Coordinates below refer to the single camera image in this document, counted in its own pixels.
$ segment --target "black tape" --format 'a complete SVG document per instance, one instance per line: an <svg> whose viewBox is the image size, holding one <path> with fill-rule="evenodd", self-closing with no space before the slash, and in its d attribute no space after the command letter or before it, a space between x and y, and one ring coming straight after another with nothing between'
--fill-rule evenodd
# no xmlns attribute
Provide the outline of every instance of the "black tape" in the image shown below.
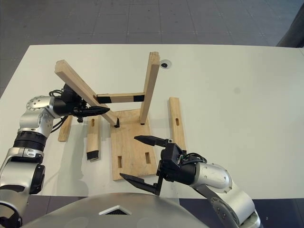
<svg viewBox="0 0 304 228"><path fill-rule="evenodd" d="M86 158L88 160L94 160L98 158L99 151L90 151L86 153Z"/></svg>
<svg viewBox="0 0 304 228"><path fill-rule="evenodd" d="M135 95L133 96L134 102L142 102L144 100L144 95Z"/></svg>
<svg viewBox="0 0 304 228"><path fill-rule="evenodd" d="M112 103L111 98L109 96L97 96L96 99L100 104Z"/></svg>

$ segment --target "floor tile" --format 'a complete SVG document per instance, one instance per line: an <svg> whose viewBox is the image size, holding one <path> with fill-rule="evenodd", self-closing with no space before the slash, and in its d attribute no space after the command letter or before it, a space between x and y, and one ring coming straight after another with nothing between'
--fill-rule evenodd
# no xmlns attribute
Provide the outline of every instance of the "floor tile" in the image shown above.
<svg viewBox="0 0 304 228"><path fill-rule="evenodd" d="M275 16L276 13L264 0L243 0L245 8L252 16Z"/></svg>
<svg viewBox="0 0 304 228"><path fill-rule="evenodd" d="M127 0L106 0L100 8L100 14L128 14L129 3Z"/></svg>
<svg viewBox="0 0 304 228"><path fill-rule="evenodd" d="M25 37L4 37L0 42L0 58L21 58L24 55Z"/></svg>
<svg viewBox="0 0 304 228"><path fill-rule="evenodd" d="M158 4L158 0L132 0L132 4Z"/></svg>
<svg viewBox="0 0 304 228"><path fill-rule="evenodd" d="M180 205L208 227L223 228L218 215L207 199L180 199Z"/></svg>
<svg viewBox="0 0 304 228"><path fill-rule="evenodd" d="M275 47L278 42L283 38L283 36L281 35L268 35L268 34L265 34L265 39L268 43L269 46L273 46Z"/></svg>
<svg viewBox="0 0 304 228"><path fill-rule="evenodd" d="M6 88L13 76L20 59L1 59L0 60L0 87Z"/></svg>
<svg viewBox="0 0 304 228"><path fill-rule="evenodd" d="M220 11L214 0L188 0L190 12L206 16L218 16Z"/></svg>
<svg viewBox="0 0 304 228"><path fill-rule="evenodd" d="M186 0L165 0L160 2L160 13L189 14Z"/></svg>
<svg viewBox="0 0 304 228"><path fill-rule="evenodd" d="M126 33L96 33L93 34L93 44L125 44Z"/></svg>
<svg viewBox="0 0 304 228"><path fill-rule="evenodd" d="M268 46L262 34L231 33L235 45Z"/></svg>
<svg viewBox="0 0 304 228"><path fill-rule="evenodd" d="M299 210L299 214L302 218L302 223L304 226L304 198L302 199L295 199L295 202L297 204L298 210Z"/></svg>
<svg viewBox="0 0 304 228"><path fill-rule="evenodd" d="M128 32L160 32L160 16L157 14L129 15Z"/></svg>
<svg viewBox="0 0 304 228"><path fill-rule="evenodd" d="M56 44L92 44L92 34L61 34Z"/></svg>
<svg viewBox="0 0 304 228"><path fill-rule="evenodd" d="M97 15L72 15L66 19L61 34L92 33Z"/></svg>
<svg viewBox="0 0 304 228"><path fill-rule="evenodd" d="M227 44L233 45L234 42L228 33L198 33L200 44Z"/></svg>
<svg viewBox="0 0 304 228"><path fill-rule="evenodd" d="M232 33L259 33L260 29L250 16L224 17L228 31Z"/></svg>
<svg viewBox="0 0 304 228"><path fill-rule="evenodd" d="M192 14L194 28L197 32L228 32L222 17L204 14Z"/></svg>
<svg viewBox="0 0 304 228"><path fill-rule="evenodd" d="M94 33L127 32L127 15L100 15Z"/></svg>
<svg viewBox="0 0 304 228"><path fill-rule="evenodd" d="M159 14L158 5L131 5L130 6L130 14Z"/></svg>
<svg viewBox="0 0 304 228"><path fill-rule="evenodd" d="M163 33L163 44L198 44L194 33Z"/></svg>
<svg viewBox="0 0 304 228"><path fill-rule="evenodd" d="M283 35L287 32L290 21L279 17L253 17L261 32L269 35Z"/></svg>
<svg viewBox="0 0 304 228"><path fill-rule="evenodd" d="M57 210L61 207L64 207L70 203L78 201L79 197L76 196L51 196L49 205L47 208L47 213L50 213L54 210Z"/></svg>
<svg viewBox="0 0 304 228"><path fill-rule="evenodd" d="M26 207L24 216L22 217L23 224L27 224L41 216L46 215L48 211L48 203L50 196L35 196L30 195L28 198L28 206Z"/></svg>
<svg viewBox="0 0 304 228"><path fill-rule="evenodd" d="M1 29L1 37L5 36L24 36L27 34L27 22L34 19L3 19L1 20L0 29Z"/></svg>
<svg viewBox="0 0 304 228"><path fill-rule="evenodd" d="M0 87L0 98L2 97L3 93L4 93L5 88Z"/></svg>
<svg viewBox="0 0 304 228"><path fill-rule="evenodd" d="M69 12L70 16L76 15L98 15L99 9L101 7L102 1L94 0L94 1L83 1L78 0L75 1L71 11Z"/></svg>
<svg viewBox="0 0 304 228"><path fill-rule="evenodd" d="M303 227L294 199L256 199L254 204L265 228Z"/></svg>
<svg viewBox="0 0 304 228"><path fill-rule="evenodd" d="M21 24L20 33L24 35L54 35L59 34L67 18L42 17L39 19L26 19Z"/></svg>
<svg viewBox="0 0 304 228"><path fill-rule="evenodd" d="M191 16L187 14L162 14L161 29L163 32L194 32Z"/></svg>
<svg viewBox="0 0 304 228"><path fill-rule="evenodd" d="M57 35L28 36L24 39L26 45L56 44Z"/></svg>
<svg viewBox="0 0 304 228"><path fill-rule="evenodd" d="M241 1L221 1L217 7L224 16L249 15Z"/></svg>
<svg viewBox="0 0 304 228"><path fill-rule="evenodd" d="M128 44L161 44L160 33L129 33L127 35Z"/></svg>

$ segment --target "wooden stick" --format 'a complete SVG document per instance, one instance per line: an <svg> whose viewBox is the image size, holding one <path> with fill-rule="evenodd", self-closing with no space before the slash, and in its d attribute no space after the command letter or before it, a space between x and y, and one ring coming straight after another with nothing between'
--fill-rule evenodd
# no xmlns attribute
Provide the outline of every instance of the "wooden stick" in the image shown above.
<svg viewBox="0 0 304 228"><path fill-rule="evenodd" d="M62 124L60 128L60 132L58 135L58 141L59 142L66 142L68 139L68 136L70 135L70 129L72 124L73 116L69 115L65 122Z"/></svg>
<svg viewBox="0 0 304 228"><path fill-rule="evenodd" d="M96 100L96 93L82 80L76 71L65 61L56 62L55 74L57 74L69 87L81 96L91 106L108 107ZM119 126L118 118L110 110L102 115L111 125Z"/></svg>
<svg viewBox="0 0 304 228"><path fill-rule="evenodd" d="M170 123L171 123L173 142L178 144L178 146L182 150L186 150L186 143L185 143L185 137L184 137L184 129L182 127L181 107L180 107L179 98L170 97L169 106L170 106L170 114L171 114Z"/></svg>
<svg viewBox="0 0 304 228"><path fill-rule="evenodd" d="M141 111L140 111L140 123L145 124L148 111L150 108L150 103L152 100L153 90L155 87L155 82L158 74L158 69L160 68L160 56L158 52L150 52L146 80L144 82L144 101L142 102Z"/></svg>
<svg viewBox="0 0 304 228"><path fill-rule="evenodd" d="M98 158L100 144L100 117L88 117L87 141L86 141L86 157L88 160Z"/></svg>
<svg viewBox="0 0 304 228"><path fill-rule="evenodd" d="M123 103L123 102L142 102L144 93L129 94L98 94L97 101L101 104L106 103Z"/></svg>

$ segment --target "wooden board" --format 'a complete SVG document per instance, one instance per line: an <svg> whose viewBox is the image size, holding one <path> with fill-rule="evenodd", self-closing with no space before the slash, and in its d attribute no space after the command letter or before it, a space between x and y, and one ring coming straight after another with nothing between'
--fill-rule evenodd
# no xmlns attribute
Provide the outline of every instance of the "wooden board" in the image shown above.
<svg viewBox="0 0 304 228"><path fill-rule="evenodd" d="M68 136L70 135L70 129L72 124L73 116L69 115L65 122L62 124L60 128L60 132L58 135L58 141L59 142L66 142L68 139Z"/></svg>
<svg viewBox="0 0 304 228"><path fill-rule="evenodd" d="M96 93L85 83L76 71L65 61L56 62L55 74L57 74L69 87L82 97L91 106L107 107L96 100ZM117 117L110 110L102 115L111 125L117 124Z"/></svg>
<svg viewBox="0 0 304 228"><path fill-rule="evenodd" d="M179 98L169 97L169 107L170 107L170 128L172 131L173 142L178 144L181 149L186 150Z"/></svg>
<svg viewBox="0 0 304 228"><path fill-rule="evenodd" d="M141 112L140 112L141 124L145 124L146 119L148 117L148 111L150 108L150 103L152 100L152 95L153 95L159 68L160 68L160 56L158 52L156 51L150 52L147 72L146 72L146 79L143 88L144 101L142 102Z"/></svg>
<svg viewBox="0 0 304 228"><path fill-rule="evenodd" d="M120 127L111 126L113 180L122 179L120 172L133 176L156 174L154 147L134 139L137 135L151 135L147 119L139 122L140 109L114 112Z"/></svg>
<svg viewBox="0 0 304 228"><path fill-rule="evenodd" d="M87 119L86 158L98 158L100 149L100 116L89 116Z"/></svg>

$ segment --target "gray tiled floor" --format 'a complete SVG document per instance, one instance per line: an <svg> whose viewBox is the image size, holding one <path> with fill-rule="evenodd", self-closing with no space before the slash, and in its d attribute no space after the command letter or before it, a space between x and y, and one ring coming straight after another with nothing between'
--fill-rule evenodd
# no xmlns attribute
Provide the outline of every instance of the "gray tiled floor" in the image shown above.
<svg viewBox="0 0 304 228"><path fill-rule="evenodd" d="M29 45L275 46L303 0L0 0L0 96Z"/></svg>

